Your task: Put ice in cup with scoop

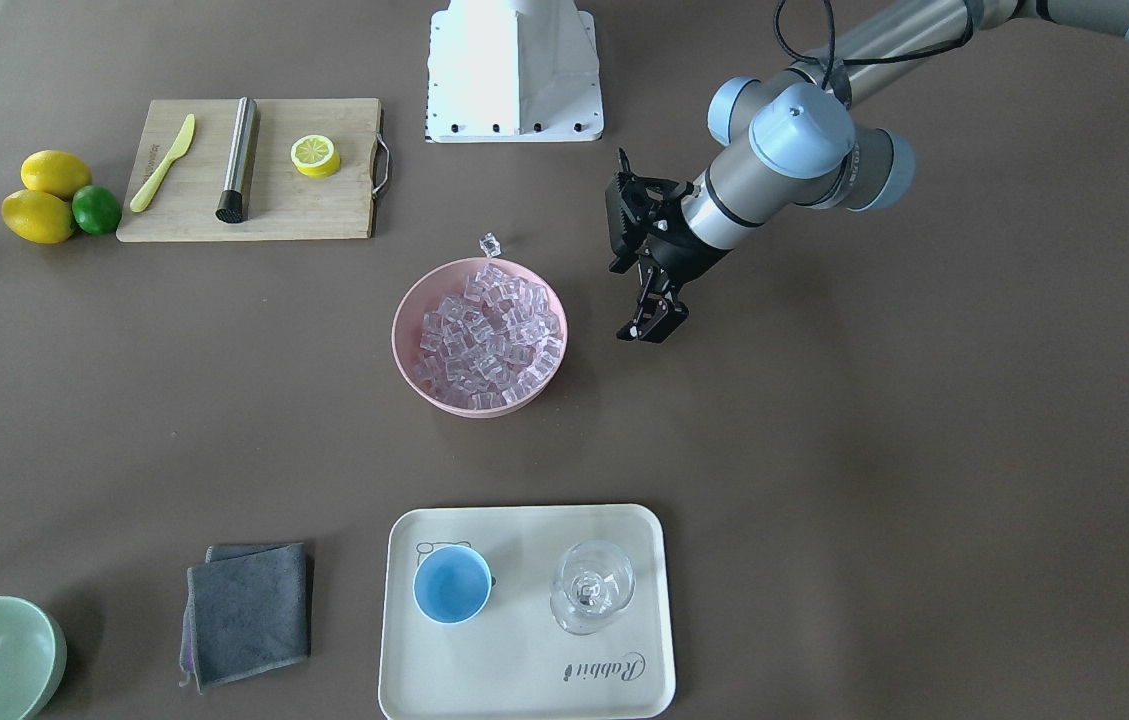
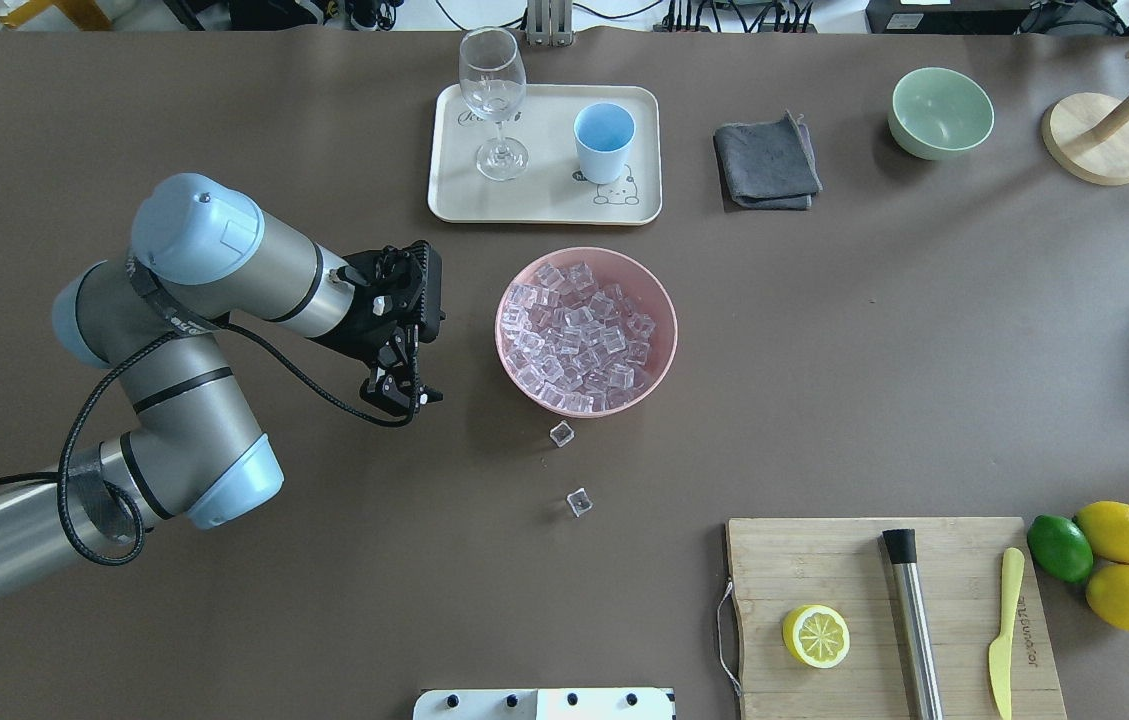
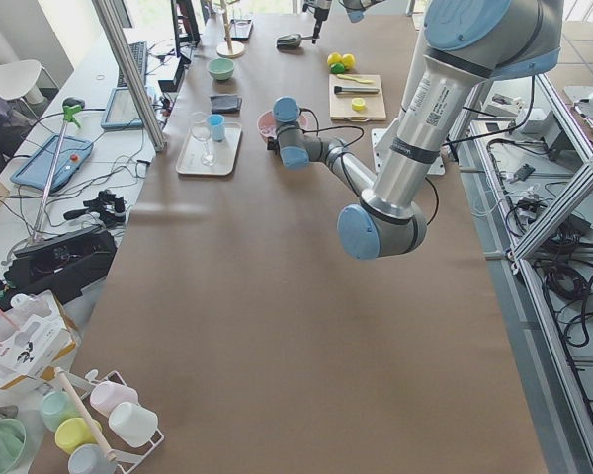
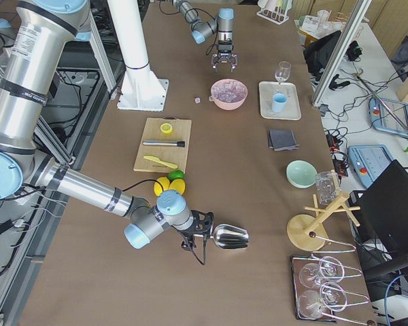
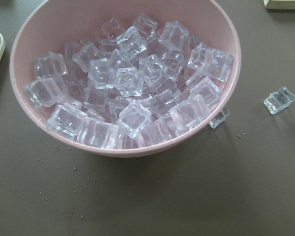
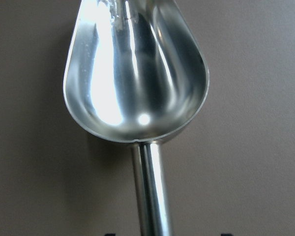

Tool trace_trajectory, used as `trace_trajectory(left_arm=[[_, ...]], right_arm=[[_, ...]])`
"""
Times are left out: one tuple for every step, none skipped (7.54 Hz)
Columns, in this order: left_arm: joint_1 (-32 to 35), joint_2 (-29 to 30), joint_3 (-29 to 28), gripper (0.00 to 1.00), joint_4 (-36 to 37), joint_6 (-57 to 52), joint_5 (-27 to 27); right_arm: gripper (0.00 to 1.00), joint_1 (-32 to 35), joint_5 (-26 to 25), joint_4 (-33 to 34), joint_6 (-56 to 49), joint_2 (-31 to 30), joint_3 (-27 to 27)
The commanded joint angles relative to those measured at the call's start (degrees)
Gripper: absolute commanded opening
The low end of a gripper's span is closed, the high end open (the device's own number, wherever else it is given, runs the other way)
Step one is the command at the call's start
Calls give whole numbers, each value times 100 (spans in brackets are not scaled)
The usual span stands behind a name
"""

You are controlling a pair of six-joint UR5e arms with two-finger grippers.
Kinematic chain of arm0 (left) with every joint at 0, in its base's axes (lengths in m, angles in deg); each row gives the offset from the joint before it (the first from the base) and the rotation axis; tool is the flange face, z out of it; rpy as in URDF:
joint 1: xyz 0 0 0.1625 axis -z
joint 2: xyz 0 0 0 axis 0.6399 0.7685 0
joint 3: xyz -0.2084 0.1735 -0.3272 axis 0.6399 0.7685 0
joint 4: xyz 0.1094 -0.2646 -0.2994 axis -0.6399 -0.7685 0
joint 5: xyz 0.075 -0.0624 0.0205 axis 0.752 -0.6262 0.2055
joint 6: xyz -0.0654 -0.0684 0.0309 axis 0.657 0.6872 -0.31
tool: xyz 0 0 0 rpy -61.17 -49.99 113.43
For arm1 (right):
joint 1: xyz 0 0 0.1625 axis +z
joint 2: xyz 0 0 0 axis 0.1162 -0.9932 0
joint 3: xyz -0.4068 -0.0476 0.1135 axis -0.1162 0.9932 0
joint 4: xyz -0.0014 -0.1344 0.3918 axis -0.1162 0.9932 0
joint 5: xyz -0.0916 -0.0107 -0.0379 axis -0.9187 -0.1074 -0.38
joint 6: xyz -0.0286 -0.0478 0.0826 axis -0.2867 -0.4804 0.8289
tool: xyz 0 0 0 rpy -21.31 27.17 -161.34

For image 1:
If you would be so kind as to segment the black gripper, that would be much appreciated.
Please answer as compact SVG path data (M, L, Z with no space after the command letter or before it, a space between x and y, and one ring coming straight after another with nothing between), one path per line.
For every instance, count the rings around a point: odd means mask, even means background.
M641 291L634 316L616 331L620 341L660 343L679 325L688 321L688 305L680 301L680 291L689 282L704 275L729 251L716 249L691 229L656 225L638 225L644 232Z

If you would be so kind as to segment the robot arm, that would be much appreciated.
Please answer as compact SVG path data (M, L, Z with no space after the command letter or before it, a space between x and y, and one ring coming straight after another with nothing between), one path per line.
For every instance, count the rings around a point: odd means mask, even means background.
M610 272L636 267L640 293L618 340L660 343L688 319L680 292L788 207L851 211L896 204L916 159L898 133L858 126L857 100L975 32L1016 18L1129 41L1129 1L898 1L800 53L768 79L736 77L712 96L707 129L721 146L692 181L640 176L625 152L605 192Z

